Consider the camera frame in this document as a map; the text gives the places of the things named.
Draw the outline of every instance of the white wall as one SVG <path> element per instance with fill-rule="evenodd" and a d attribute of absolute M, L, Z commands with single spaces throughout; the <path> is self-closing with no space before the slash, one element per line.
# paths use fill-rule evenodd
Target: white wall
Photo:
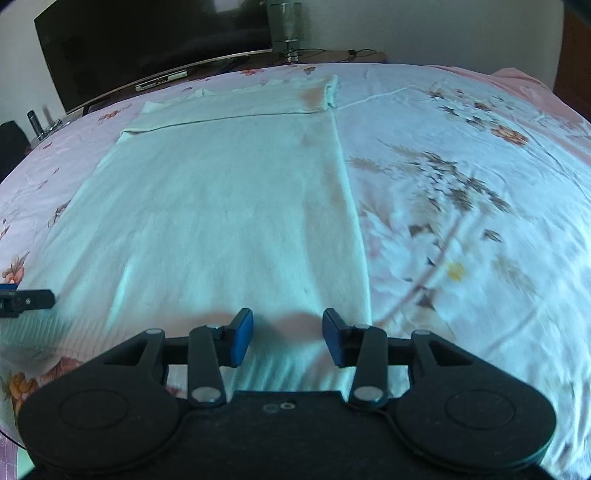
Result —
<path fill-rule="evenodd" d="M 0 124 L 15 120 L 29 139 L 35 136 L 27 118 L 29 110 L 35 110 L 44 128 L 44 106 L 54 119 L 65 114 L 34 24 L 35 17 L 53 2 L 15 0 L 0 13 Z"/>
<path fill-rule="evenodd" d="M 554 86 L 561 0 L 301 0 L 306 47 L 375 48 L 395 63 L 493 73 L 516 67 Z"/>
<path fill-rule="evenodd" d="M 16 120 L 30 138 L 29 110 L 43 126 L 43 106 L 54 119 L 64 114 L 33 22 L 53 1 L 15 0 L 0 14 L 0 123 Z M 560 0 L 301 1 L 311 19 L 306 47 L 375 48 L 392 62 L 484 73 L 512 66 L 554 84 Z"/>

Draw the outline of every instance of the floral bedsheet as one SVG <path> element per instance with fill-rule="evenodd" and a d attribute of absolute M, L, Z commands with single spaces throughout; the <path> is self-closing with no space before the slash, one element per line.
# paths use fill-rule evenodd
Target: floral bedsheet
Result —
<path fill-rule="evenodd" d="M 87 115 L 0 184 L 2 281 L 27 275 L 145 101 L 330 74 L 340 81 L 335 116 L 374 324 L 395 336 L 430 329 L 541 390 L 558 412 L 543 465 L 561 478 L 589 477 L 591 126 L 517 70 L 281 66 L 186 82 Z M 0 359 L 0 429 L 18 441 L 23 402 L 83 359 L 6 346 Z M 408 388 L 400 370 L 390 381 L 393 394 Z M 182 375 L 171 376 L 171 391 L 184 387 Z"/>

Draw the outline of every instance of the black tv screen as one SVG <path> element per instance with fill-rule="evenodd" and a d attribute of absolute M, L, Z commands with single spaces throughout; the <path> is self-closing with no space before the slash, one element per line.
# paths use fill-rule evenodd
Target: black tv screen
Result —
<path fill-rule="evenodd" d="M 35 26 L 67 112 L 169 70 L 272 46 L 266 0 L 57 0 Z"/>

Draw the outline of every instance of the folded towel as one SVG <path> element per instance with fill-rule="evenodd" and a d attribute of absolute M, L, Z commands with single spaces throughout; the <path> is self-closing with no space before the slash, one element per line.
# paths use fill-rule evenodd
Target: folded towel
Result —
<path fill-rule="evenodd" d="M 332 112 L 337 78 L 148 104 L 52 227 L 21 288 L 57 303 L 0 326 L 10 348 L 88 360 L 150 327 L 255 312 L 226 385 L 346 391 L 321 315 L 369 323 L 358 217 Z"/>

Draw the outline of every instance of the black speaker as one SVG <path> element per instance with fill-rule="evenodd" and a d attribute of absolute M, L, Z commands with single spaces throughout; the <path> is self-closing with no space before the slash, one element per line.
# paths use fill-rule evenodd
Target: black speaker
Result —
<path fill-rule="evenodd" d="M 0 125 L 0 181 L 25 158 L 29 140 L 15 122 Z"/>
<path fill-rule="evenodd" d="M 37 115 L 35 114 L 35 110 L 31 110 L 27 113 L 27 117 L 29 119 L 29 121 L 31 122 L 31 126 L 33 127 L 33 130 L 35 131 L 35 135 L 37 136 L 37 138 L 41 137 L 43 135 L 43 128 L 41 127 L 41 124 L 39 123 L 39 119 L 37 118 Z"/>

